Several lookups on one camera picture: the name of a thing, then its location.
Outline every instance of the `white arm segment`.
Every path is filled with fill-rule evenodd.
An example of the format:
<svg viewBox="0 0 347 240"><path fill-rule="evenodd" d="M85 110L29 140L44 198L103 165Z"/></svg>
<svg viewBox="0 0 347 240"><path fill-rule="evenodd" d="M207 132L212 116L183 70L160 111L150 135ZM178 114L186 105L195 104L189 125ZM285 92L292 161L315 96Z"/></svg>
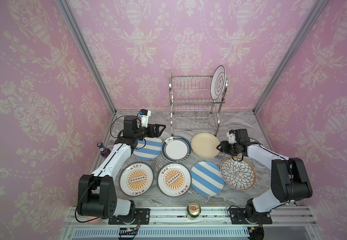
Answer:
<svg viewBox="0 0 347 240"><path fill-rule="evenodd" d="M263 164L264 166L268 167L270 170L271 170L272 160L288 159L288 157L279 155L276 152L273 152L259 144L249 145L247 147L247 155L250 158L253 158L256 161Z"/></svg>
<svg viewBox="0 0 347 240"><path fill-rule="evenodd" d="M113 146L113 149L104 162L94 170L94 176L104 177L109 175L115 181L116 175L124 162L131 156L131 147L124 143L118 143ZM131 202L124 199L117 199L116 208L113 212L114 216L127 215L131 208Z"/></svg>
<svg viewBox="0 0 347 240"><path fill-rule="evenodd" d="M259 144L249 145L247 148L247 155L250 158L255 159L260 162L264 166L268 167L271 170L272 160L275 159L286 159L288 157L279 155ZM257 212L269 212L272 209L282 205L281 203L272 193L272 189L268 189L262 195L254 198L252 200L253 206Z"/></svg>
<svg viewBox="0 0 347 240"><path fill-rule="evenodd" d="M125 143L115 144L108 157L96 170L92 172L92 174L99 177L109 175L115 181L120 168L130 156L131 147L129 145Z"/></svg>
<svg viewBox="0 0 347 240"><path fill-rule="evenodd" d="M140 115L140 119L142 122L142 127L147 127L148 126L148 117L151 116L151 111L147 110L147 115Z"/></svg>

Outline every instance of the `marble table surface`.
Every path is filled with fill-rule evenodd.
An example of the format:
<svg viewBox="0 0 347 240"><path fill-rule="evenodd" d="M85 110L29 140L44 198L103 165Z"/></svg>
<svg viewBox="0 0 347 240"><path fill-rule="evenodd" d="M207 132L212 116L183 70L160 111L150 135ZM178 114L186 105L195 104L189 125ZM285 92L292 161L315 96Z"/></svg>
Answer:
<svg viewBox="0 0 347 240"><path fill-rule="evenodd" d="M116 117L120 117L122 115L136 115L134 112L117 112ZM117 136L118 132L123 129L123 118L118 119L114 124L112 128L112 134L114 136ZM151 117L149 117L148 122L150 124L158 123L158 124L165 124L166 129L161 135L162 141L167 139L171 136L170 131L170 113L169 112L152 112ZM231 129L240 129L240 128L246 128L248 130L248 135L250 137L255 138L259 142L261 142L264 146L268 147L267 142L264 138L263 132L261 131L259 124L255 118L255 115L251 111L241 111L241 112L226 112L223 111L220 113L220 128L219 132L217 134L217 137L220 141L228 140L226 133ZM188 139L188 141L191 142L192 138L200 133L200 132L207 132L207 131L175 131L175 136L182 136ZM112 149L114 138L110 138L109 144L107 147ZM222 161L227 158L228 155L224 153L220 153L214 158L211 159L205 159L200 156L197 156L193 151L190 155L190 157L181 162L184 166L187 167L188 170L191 170L191 168L198 162L201 161L210 161L215 163L218 167L220 167L220 164ZM244 158L245 160L249 161L251 165L253 165L253 160L250 158ZM155 179L153 180L151 188L144 194L137 196L137 197L130 197L128 195L125 195L119 187L119 178L123 170L130 164L135 162L144 162L151 166ZM125 164L120 169L118 175L115 179L115 188L116 188L116 194L117 197L120 199L128 199L135 201L135 204L137 206L185 206L188 205L191 202L197 202L201 206L226 206L226 205L237 205L237 206L245 206L246 202L250 198L254 198L259 196L260 194L264 193L270 188L270 173L269 169L259 169L255 168L256 174L257 174L257 180L256 184L249 190L246 191L239 191L235 190L231 187L229 187L227 184L224 184L223 189L219 194L216 194L214 196L204 196L196 192L192 186L190 189L184 194L179 197L169 197L163 194L159 187L157 186L157 173L161 170L161 168L170 163L167 161L161 154L157 156L156 158L149 160L149 161L143 161L138 159L136 156L132 154L130 158L127 159Z"/></svg>

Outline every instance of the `stainless steel dish rack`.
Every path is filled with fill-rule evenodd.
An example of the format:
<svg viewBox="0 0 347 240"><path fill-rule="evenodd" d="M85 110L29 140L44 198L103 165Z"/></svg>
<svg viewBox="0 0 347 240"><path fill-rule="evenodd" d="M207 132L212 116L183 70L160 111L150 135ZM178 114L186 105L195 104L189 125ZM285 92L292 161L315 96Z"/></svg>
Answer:
<svg viewBox="0 0 347 240"><path fill-rule="evenodd" d="M218 99L211 98L212 75L173 76L170 71L171 134L204 130L218 133L219 113L225 103L228 80Z"/></svg>

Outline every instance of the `plate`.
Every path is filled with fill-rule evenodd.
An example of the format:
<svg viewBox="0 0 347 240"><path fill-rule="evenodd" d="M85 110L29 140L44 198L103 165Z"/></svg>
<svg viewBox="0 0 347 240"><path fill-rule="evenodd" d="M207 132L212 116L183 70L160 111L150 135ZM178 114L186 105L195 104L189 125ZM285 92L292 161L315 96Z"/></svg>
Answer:
<svg viewBox="0 0 347 240"><path fill-rule="evenodd" d="M225 86L225 68L220 65L214 73L211 81L211 98L216 100L222 94Z"/></svg>
<svg viewBox="0 0 347 240"><path fill-rule="evenodd" d="M192 187L201 195L213 196L224 187L220 168L212 162L198 162L191 168Z"/></svg>
<svg viewBox="0 0 347 240"><path fill-rule="evenodd" d="M227 185L236 190L248 190L256 183L255 169L246 160L238 162L228 157L220 165L220 172Z"/></svg>
<svg viewBox="0 0 347 240"><path fill-rule="evenodd" d="M138 196L145 193L152 185L153 171L142 162L135 162L126 167L120 176L120 189L128 196Z"/></svg>
<svg viewBox="0 0 347 240"><path fill-rule="evenodd" d="M163 157L170 162L182 162L191 154L190 142L184 137L169 137L161 146Z"/></svg>
<svg viewBox="0 0 347 240"><path fill-rule="evenodd" d="M179 163L169 163L160 170L157 185L160 191L167 196L181 196L191 185L190 172Z"/></svg>
<svg viewBox="0 0 347 240"><path fill-rule="evenodd" d="M191 141L194 153L204 158L212 158L219 154L216 147L220 144L217 137L210 133L202 132L197 134Z"/></svg>
<svg viewBox="0 0 347 240"><path fill-rule="evenodd" d="M161 152L161 145L163 144L161 142L161 139L158 137L145 137L145 147L144 146L144 140L139 140L137 142L136 149L133 151L133 154L141 160L151 160L157 156L159 156Z"/></svg>

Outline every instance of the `can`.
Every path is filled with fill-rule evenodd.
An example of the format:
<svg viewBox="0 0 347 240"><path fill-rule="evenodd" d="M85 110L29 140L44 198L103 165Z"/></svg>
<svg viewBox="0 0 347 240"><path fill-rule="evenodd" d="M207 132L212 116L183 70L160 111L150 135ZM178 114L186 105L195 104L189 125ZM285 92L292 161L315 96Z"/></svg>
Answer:
<svg viewBox="0 0 347 240"><path fill-rule="evenodd" d="M187 218L194 219L200 215L202 209L197 202L191 202L187 207Z"/></svg>

